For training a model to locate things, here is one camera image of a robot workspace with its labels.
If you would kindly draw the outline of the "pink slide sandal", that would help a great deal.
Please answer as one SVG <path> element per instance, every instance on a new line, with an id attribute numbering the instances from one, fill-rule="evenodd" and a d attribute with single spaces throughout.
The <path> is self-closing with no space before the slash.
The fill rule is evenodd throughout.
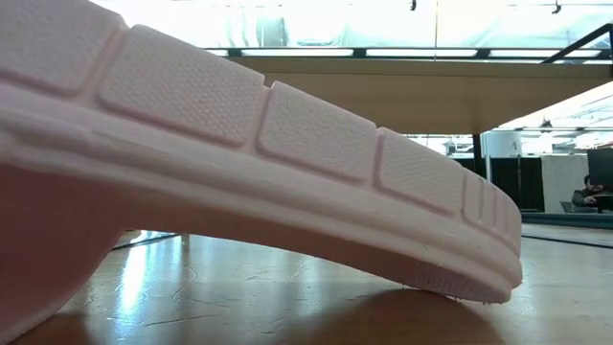
<path id="1" fill-rule="evenodd" d="M 454 160 L 90 0 L 0 0 L 0 345 L 128 229 L 484 303 L 523 279 L 517 206 Z"/>

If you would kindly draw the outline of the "black partition panel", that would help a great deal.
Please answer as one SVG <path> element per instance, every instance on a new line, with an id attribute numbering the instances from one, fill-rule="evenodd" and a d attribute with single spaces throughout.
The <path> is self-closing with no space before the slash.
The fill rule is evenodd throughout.
<path id="1" fill-rule="evenodd" d="M 540 158 L 491 158 L 490 176 L 521 212 L 543 212 L 544 195 Z"/>

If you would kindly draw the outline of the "person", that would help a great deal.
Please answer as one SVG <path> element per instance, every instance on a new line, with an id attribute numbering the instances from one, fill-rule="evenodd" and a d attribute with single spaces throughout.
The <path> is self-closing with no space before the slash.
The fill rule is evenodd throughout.
<path id="1" fill-rule="evenodd" d="M 603 185 L 595 185 L 591 182 L 590 175 L 587 174 L 583 178 L 584 187 L 581 190 L 574 190 L 571 202 L 575 207 L 591 207 L 597 206 L 597 195 L 613 194 L 613 189 Z"/>

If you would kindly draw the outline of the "black monitor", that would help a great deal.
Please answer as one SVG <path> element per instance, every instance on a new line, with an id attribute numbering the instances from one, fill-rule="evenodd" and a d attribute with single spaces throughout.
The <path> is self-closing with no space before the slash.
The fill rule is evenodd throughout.
<path id="1" fill-rule="evenodd" d="M 591 149 L 587 160 L 590 182 L 613 191 L 613 149 Z"/>

